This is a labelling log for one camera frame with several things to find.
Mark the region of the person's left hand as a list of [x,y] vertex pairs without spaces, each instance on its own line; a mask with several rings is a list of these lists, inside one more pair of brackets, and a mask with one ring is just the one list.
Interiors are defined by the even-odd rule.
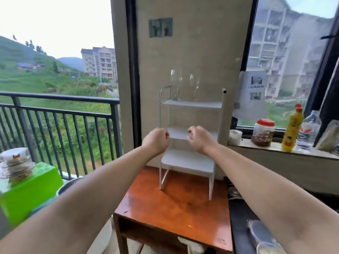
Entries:
[[164,153],[169,148],[169,142],[161,142],[160,128],[152,130],[142,141],[142,148],[147,151],[150,157],[154,158]]

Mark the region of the person's right forearm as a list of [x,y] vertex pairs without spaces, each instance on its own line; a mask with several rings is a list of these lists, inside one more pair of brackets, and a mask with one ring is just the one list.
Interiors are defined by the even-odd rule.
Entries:
[[339,213],[268,168],[212,143],[204,146],[288,254],[339,254]]

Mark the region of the white toilet paper roll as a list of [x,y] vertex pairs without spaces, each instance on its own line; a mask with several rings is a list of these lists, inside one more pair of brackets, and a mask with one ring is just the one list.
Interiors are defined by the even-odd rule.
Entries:
[[228,137],[228,145],[237,146],[241,144],[242,141],[242,131],[231,129],[229,131],[229,137]]

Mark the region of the tall clear wine glass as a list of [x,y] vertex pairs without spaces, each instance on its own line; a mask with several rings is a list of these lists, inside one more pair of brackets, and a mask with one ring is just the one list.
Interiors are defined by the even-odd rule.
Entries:
[[174,101],[177,100],[176,81],[177,81],[177,73],[175,69],[172,69],[171,76],[170,76],[170,85],[171,85],[171,99]]

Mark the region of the brown wooden side table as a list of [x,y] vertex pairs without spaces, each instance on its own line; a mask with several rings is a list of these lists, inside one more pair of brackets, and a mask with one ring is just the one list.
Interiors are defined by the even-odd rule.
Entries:
[[158,250],[187,254],[178,237],[213,248],[217,254],[233,254],[227,184],[214,183],[208,200],[208,179],[169,171],[159,189],[159,170],[142,169],[113,219],[120,254],[129,254],[127,239]]

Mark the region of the white paper sheet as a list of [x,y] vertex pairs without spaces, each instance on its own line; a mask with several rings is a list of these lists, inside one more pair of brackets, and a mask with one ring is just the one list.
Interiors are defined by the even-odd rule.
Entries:
[[257,68],[240,72],[233,117],[238,120],[266,118],[267,74],[267,70]]

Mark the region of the beige apartment building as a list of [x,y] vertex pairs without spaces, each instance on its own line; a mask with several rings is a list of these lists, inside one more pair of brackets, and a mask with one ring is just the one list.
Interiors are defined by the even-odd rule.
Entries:
[[93,47],[81,49],[84,72],[89,76],[107,79],[110,83],[118,82],[116,52],[114,48]]

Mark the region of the black metal balcony railing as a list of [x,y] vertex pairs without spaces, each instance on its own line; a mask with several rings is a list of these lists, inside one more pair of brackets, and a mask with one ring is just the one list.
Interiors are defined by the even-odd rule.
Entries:
[[27,147],[35,162],[82,177],[122,156],[118,98],[0,91],[0,152]]

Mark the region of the yellow bottle with red cap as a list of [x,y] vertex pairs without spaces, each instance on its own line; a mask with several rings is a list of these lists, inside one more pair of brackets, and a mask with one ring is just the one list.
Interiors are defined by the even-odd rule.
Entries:
[[303,119],[304,115],[302,105],[296,104],[295,112],[290,116],[289,123],[283,136],[283,140],[281,143],[282,151],[291,152],[293,150]]

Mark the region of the black stove top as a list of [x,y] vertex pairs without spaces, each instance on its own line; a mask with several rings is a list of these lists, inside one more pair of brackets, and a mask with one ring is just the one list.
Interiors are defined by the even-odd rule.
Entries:
[[[339,195],[312,192],[309,190],[307,190],[307,192],[334,211],[339,212]],[[228,194],[228,200],[234,254],[257,254],[247,224],[249,220],[258,220],[258,217],[252,212],[244,200],[236,199],[235,197],[232,200],[230,193]]]

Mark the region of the clear plastic water bottle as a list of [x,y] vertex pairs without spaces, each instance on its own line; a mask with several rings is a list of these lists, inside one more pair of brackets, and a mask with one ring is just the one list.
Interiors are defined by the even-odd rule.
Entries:
[[309,152],[314,146],[316,136],[321,128],[319,111],[313,110],[300,125],[299,134],[296,139],[295,149],[298,152]]

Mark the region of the glass pot lid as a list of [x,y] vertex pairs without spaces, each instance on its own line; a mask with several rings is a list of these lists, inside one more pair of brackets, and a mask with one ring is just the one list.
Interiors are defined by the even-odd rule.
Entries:
[[249,237],[256,254],[287,254],[260,220],[247,220]]

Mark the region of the grey apartment building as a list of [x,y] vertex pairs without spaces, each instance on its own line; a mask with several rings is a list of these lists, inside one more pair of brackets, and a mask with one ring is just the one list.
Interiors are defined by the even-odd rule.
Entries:
[[339,0],[258,0],[247,68],[268,72],[266,99],[307,98]]

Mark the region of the clear plastic bag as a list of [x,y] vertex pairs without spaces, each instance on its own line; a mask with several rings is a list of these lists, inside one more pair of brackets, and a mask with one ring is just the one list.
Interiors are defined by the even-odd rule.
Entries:
[[330,121],[315,148],[339,157],[339,120]]

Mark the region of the bright green box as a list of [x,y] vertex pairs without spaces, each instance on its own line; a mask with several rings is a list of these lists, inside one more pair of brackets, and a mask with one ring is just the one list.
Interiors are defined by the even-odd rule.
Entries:
[[55,197],[62,185],[59,169],[44,162],[37,163],[25,179],[0,179],[0,206],[9,224],[17,227],[32,210]]

